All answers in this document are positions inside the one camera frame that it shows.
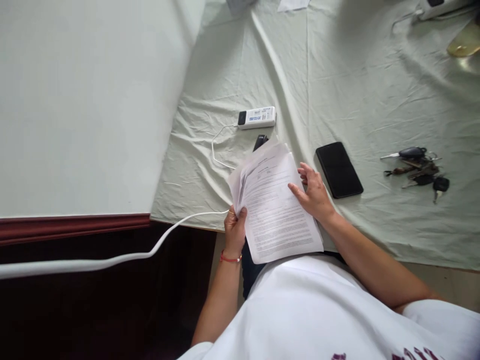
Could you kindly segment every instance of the phone screen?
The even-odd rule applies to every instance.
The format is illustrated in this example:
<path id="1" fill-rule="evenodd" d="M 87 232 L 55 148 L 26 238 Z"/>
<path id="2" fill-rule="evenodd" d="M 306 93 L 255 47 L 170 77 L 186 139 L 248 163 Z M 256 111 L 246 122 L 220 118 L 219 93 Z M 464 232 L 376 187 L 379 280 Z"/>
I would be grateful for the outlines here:
<path id="1" fill-rule="evenodd" d="M 341 142 L 319 147 L 316 155 L 330 186 L 331 195 L 335 199 L 364 192 L 360 179 Z"/>

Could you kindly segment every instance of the white tablecloth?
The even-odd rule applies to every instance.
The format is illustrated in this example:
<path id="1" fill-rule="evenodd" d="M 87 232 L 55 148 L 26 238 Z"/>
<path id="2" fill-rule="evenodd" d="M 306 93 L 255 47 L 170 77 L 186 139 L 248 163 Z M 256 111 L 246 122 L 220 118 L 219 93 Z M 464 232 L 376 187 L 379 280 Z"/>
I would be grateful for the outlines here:
<path id="1" fill-rule="evenodd" d="M 473 14 L 392 28 L 416 4 L 312 0 L 277 13 L 278 0 L 259 0 L 233 19 L 223 1 L 210 1 L 151 218 L 228 209 L 230 170 L 212 160 L 210 141 L 240 111 L 273 105 L 274 129 L 226 128 L 216 156 L 235 166 L 258 134 L 276 135 L 297 162 L 320 170 L 315 149 L 341 141 L 364 187 L 334 200 L 350 222 L 401 261 L 480 270 L 480 61 L 446 52 Z M 437 205 L 431 186 L 401 189 L 405 176 L 383 175 L 402 163 L 379 157 L 409 146 L 443 158 L 450 189 Z M 222 230 L 223 216 L 186 224 Z M 325 248 L 333 249 L 328 236 Z"/>

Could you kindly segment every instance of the bracelet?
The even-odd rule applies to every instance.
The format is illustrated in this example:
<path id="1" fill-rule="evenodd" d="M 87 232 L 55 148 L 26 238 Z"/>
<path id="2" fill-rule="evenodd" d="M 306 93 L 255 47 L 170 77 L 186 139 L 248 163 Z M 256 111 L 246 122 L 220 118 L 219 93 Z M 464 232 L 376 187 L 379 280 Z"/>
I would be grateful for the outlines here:
<path id="1" fill-rule="evenodd" d="M 228 259 L 226 257 L 224 257 L 224 251 L 225 249 L 223 249 L 221 251 L 221 254 L 220 254 L 220 262 L 222 262 L 223 260 L 225 260 L 226 262 L 229 262 L 229 263 L 239 263 L 240 260 L 242 260 L 242 254 L 240 254 L 240 257 L 238 259 Z"/>

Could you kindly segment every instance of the person's right hand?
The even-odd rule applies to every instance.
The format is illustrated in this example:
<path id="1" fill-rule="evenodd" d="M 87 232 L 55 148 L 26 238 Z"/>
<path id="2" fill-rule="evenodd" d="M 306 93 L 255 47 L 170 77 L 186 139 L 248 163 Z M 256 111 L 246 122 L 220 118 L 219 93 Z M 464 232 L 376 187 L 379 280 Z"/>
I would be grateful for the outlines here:
<path id="1" fill-rule="evenodd" d="M 293 183 L 289 183 L 288 187 L 305 211 L 322 223 L 337 212 L 330 202 L 320 173 L 315 172 L 315 170 L 304 162 L 301 162 L 300 166 L 298 173 L 300 174 L 302 183 L 307 185 L 306 192 Z"/>

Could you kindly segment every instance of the white wall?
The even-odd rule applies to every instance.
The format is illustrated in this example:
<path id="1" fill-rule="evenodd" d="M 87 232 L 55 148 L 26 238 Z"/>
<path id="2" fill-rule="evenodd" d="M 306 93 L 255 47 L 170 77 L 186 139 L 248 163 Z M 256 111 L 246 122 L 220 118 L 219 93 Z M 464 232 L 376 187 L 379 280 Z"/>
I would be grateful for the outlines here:
<path id="1" fill-rule="evenodd" d="M 149 213 L 205 0 L 0 0 L 0 218 Z"/>

